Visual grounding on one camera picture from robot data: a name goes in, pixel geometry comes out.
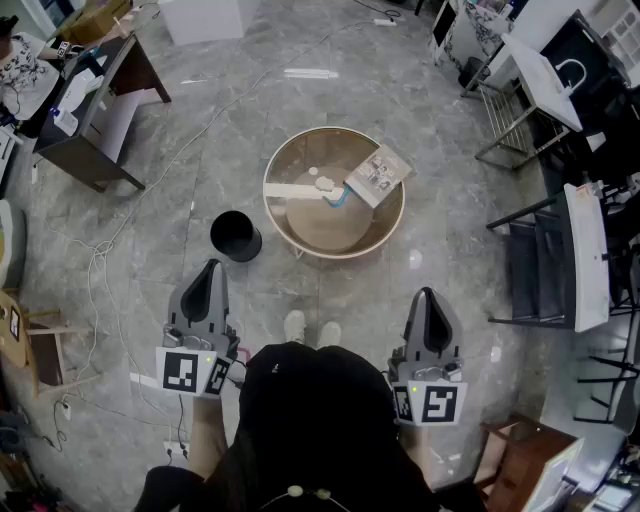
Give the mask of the cardboard box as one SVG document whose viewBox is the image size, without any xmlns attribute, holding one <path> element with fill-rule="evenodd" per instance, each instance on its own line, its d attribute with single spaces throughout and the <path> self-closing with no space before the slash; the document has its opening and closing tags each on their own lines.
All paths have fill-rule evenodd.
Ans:
<svg viewBox="0 0 640 512">
<path fill-rule="evenodd" d="M 107 35 L 116 21 L 129 13 L 132 0 L 86 0 L 59 27 L 60 37 L 74 44 L 86 44 Z"/>
</svg>

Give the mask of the white box device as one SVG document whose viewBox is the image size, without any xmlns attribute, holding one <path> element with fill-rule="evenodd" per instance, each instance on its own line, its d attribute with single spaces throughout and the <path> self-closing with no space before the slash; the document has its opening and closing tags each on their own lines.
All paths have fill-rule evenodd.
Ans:
<svg viewBox="0 0 640 512">
<path fill-rule="evenodd" d="M 104 81 L 104 75 L 95 75 L 90 69 L 84 69 L 71 81 L 58 101 L 56 109 L 64 109 L 73 113 L 84 101 L 85 97 L 99 89 Z"/>
</svg>

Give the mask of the white square cabinet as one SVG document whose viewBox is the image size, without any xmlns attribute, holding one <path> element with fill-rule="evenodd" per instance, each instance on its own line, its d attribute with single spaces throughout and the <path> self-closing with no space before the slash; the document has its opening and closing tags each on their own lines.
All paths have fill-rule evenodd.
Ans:
<svg viewBox="0 0 640 512">
<path fill-rule="evenodd" d="M 176 46 L 244 36 L 237 0 L 158 0 Z"/>
</svg>

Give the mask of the person's right white shoe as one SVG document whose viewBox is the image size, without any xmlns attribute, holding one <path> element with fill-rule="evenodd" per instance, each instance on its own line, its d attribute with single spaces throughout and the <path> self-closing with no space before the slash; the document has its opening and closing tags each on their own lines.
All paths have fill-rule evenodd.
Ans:
<svg viewBox="0 0 640 512">
<path fill-rule="evenodd" d="M 335 321 L 329 321 L 321 328 L 317 348 L 338 346 L 342 338 L 341 326 Z"/>
</svg>

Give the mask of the pale green sofa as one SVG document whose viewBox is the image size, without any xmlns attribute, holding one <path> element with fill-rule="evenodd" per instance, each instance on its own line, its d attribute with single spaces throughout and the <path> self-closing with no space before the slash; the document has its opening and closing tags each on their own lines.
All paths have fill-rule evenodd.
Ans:
<svg viewBox="0 0 640 512">
<path fill-rule="evenodd" d="M 0 288 L 18 288 L 25 264 L 26 216 L 6 199 L 0 200 Z"/>
</svg>

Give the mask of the black waste bin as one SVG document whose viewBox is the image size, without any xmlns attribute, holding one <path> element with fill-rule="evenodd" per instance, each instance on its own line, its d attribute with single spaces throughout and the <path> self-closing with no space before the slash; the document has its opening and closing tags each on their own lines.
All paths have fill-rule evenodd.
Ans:
<svg viewBox="0 0 640 512">
<path fill-rule="evenodd" d="M 238 263 L 253 260 L 261 251 L 262 236 L 244 213 L 229 210 L 212 223 L 210 239 L 214 248 Z"/>
</svg>

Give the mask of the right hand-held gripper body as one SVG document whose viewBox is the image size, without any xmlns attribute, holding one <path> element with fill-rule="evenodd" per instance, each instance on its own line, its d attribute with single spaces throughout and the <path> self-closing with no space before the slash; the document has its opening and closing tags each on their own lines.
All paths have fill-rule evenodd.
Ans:
<svg viewBox="0 0 640 512">
<path fill-rule="evenodd" d="M 462 379 L 459 347 L 442 357 L 427 354 L 409 361 L 404 347 L 388 363 L 388 381 L 395 401 L 397 421 L 417 427 L 457 425 L 468 384 Z"/>
</svg>

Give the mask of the person's left white shoe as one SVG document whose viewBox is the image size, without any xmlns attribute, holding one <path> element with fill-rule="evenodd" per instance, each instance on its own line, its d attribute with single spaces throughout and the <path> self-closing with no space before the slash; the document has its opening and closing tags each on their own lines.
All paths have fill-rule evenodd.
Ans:
<svg viewBox="0 0 640 512">
<path fill-rule="evenodd" d="M 290 311 L 284 320 L 286 342 L 305 344 L 306 317 L 301 310 Z"/>
</svg>

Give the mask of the grey picture book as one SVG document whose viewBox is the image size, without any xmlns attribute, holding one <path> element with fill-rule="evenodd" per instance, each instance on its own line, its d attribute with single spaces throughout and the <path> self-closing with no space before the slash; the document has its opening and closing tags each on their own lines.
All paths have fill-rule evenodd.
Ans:
<svg viewBox="0 0 640 512">
<path fill-rule="evenodd" d="M 408 163 L 382 145 L 347 176 L 344 184 L 375 209 L 411 171 Z"/>
</svg>

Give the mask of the marble pattern cabinet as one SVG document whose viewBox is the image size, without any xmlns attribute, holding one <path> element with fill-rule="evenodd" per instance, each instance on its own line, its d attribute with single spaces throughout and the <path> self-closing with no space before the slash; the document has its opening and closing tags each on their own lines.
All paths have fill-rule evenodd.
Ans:
<svg viewBox="0 0 640 512">
<path fill-rule="evenodd" d="M 460 71 L 471 57 L 484 62 L 512 29 L 484 0 L 444 0 L 429 41 L 433 63 Z"/>
</svg>

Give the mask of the small white device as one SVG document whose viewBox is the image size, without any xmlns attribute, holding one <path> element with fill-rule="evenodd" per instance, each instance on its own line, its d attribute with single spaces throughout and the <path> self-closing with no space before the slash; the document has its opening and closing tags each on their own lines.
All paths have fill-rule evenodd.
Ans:
<svg viewBox="0 0 640 512">
<path fill-rule="evenodd" d="M 53 123 L 58 129 L 71 137 L 75 134 L 79 121 L 68 110 L 64 108 L 56 108 L 53 110 Z"/>
</svg>

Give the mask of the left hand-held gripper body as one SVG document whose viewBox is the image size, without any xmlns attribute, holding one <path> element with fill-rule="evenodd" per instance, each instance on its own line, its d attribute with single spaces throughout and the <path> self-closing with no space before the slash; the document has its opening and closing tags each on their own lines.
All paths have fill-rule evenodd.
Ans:
<svg viewBox="0 0 640 512">
<path fill-rule="evenodd" d="M 157 383 L 169 393 L 219 398 L 232 363 L 237 359 L 239 337 L 226 320 L 208 331 L 188 331 L 166 323 L 162 345 L 156 348 Z"/>
</svg>

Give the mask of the person's black clothing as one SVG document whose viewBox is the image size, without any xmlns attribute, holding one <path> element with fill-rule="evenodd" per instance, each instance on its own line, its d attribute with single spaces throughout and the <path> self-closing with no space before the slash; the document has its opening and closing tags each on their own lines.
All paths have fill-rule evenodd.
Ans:
<svg viewBox="0 0 640 512">
<path fill-rule="evenodd" d="M 382 374 L 339 346 L 271 344 L 248 363 L 214 473 L 151 469 L 133 512 L 477 512 L 468 484 L 431 490 L 399 441 Z"/>
</svg>

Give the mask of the brown wooden cabinet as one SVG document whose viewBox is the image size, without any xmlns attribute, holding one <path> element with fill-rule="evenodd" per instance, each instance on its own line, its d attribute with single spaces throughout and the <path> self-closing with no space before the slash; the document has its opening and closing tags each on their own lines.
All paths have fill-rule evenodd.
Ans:
<svg viewBox="0 0 640 512">
<path fill-rule="evenodd" d="M 569 478 L 584 440 L 520 414 L 483 423 L 473 483 L 488 512 L 550 512 L 577 484 Z"/>
</svg>

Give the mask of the white sink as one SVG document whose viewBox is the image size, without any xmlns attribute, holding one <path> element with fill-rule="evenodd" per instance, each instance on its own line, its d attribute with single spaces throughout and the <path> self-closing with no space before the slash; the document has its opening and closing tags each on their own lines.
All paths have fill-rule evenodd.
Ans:
<svg viewBox="0 0 640 512">
<path fill-rule="evenodd" d="M 585 66 L 576 59 L 567 59 L 553 66 L 545 56 L 509 34 L 502 34 L 501 39 L 518 67 L 521 82 L 531 103 L 567 128 L 581 132 L 583 127 L 571 101 L 571 95 L 588 76 Z M 571 64 L 581 69 L 582 77 L 574 85 L 563 85 L 556 71 Z"/>
</svg>

